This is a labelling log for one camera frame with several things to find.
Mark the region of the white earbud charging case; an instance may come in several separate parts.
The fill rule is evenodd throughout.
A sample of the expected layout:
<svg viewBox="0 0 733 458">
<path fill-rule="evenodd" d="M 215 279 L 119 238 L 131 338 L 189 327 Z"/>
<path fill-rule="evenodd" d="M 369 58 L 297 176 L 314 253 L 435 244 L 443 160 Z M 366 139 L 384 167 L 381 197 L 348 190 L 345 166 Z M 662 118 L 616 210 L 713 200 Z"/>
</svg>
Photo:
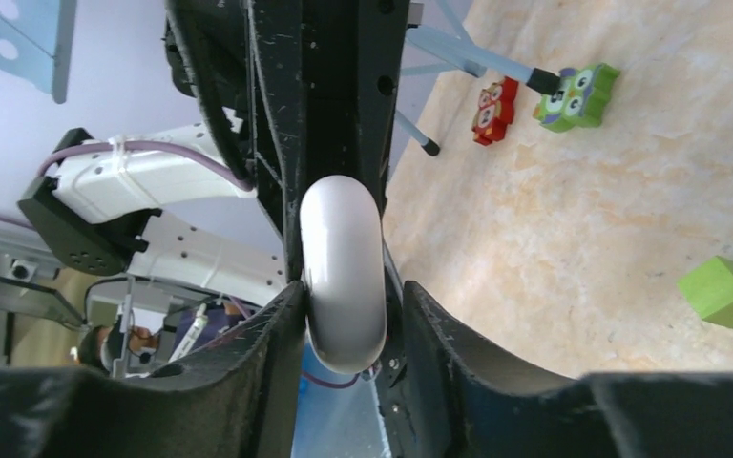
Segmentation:
<svg viewBox="0 0 733 458">
<path fill-rule="evenodd" d="M 383 234 L 377 204 L 358 180 L 323 177 L 300 206 L 309 336 L 333 372 L 370 367 L 387 337 Z"/>
</svg>

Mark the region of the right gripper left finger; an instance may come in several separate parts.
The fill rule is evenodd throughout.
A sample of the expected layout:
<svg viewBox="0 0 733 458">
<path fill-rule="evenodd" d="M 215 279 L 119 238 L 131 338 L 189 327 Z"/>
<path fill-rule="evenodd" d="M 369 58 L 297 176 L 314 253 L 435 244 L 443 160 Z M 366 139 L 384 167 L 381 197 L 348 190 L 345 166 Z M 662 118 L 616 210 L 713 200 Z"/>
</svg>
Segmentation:
<svg viewBox="0 0 733 458">
<path fill-rule="evenodd" d="M 304 348 L 305 287 L 288 284 L 263 310 L 153 372 L 164 429 L 155 457 L 287 457 Z"/>
</svg>

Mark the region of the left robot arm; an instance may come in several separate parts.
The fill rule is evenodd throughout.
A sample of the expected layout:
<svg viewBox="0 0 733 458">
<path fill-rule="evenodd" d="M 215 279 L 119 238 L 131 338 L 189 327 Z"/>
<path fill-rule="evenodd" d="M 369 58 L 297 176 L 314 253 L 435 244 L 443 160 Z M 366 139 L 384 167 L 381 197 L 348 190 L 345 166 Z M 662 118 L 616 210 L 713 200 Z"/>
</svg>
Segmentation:
<svg viewBox="0 0 733 458">
<path fill-rule="evenodd" d="M 384 312 L 380 217 L 407 1 L 170 1 L 165 48 L 200 123 L 99 141 L 72 129 L 19 207 L 65 265 L 265 304 Z M 164 212 L 254 198 L 283 269 Z"/>
</svg>

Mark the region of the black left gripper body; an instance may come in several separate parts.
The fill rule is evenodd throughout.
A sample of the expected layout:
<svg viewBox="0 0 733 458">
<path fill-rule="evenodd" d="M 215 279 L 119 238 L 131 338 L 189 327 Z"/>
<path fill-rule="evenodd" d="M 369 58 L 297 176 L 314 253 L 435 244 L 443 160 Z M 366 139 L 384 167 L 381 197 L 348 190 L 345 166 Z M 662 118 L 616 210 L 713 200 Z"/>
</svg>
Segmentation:
<svg viewBox="0 0 733 458">
<path fill-rule="evenodd" d="M 345 175 L 386 199 L 407 1 L 305 1 L 307 177 Z"/>
</svg>

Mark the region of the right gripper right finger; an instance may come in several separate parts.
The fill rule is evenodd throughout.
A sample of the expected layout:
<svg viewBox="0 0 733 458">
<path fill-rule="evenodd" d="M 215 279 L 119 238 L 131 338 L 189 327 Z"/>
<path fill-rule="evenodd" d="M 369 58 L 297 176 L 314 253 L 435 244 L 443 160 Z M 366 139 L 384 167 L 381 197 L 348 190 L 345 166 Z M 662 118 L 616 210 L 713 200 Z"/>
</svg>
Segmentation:
<svg viewBox="0 0 733 458">
<path fill-rule="evenodd" d="M 456 320 L 418 282 L 404 285 L 402 325 L 419 457 L 558 457 L 570 428 L 548 400 L 569 379 L 529 363 Z"/>
</svg>

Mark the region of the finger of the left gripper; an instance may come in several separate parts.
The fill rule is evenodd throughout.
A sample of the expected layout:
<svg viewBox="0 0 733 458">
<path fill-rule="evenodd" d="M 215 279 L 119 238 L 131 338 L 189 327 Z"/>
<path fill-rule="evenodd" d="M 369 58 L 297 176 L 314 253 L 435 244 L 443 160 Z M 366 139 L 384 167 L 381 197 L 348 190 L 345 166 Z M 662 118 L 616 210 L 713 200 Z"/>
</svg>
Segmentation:
<svg viewBox="0 0 733 458">
<path fill-rule="evenodd" d="M 240 152 L 228 119 L 220 103 L 214 81 L 206 38 L 187 1 L 167 0 L 167 21 L 175 38 L 184 70 L 194 98 L 199 104 L 204 124 L 220 156 L 237 184 L 253 184 L 254 180 Z"/>
<path fill-rule="evenodd" d="M 285 275 L 297 281 L 303 271 L 299 205 L 306 190 L 305 104 L 301 1 L 248 1 L 250 65 L 255 105 L 280 166 Z"/>
</svg>

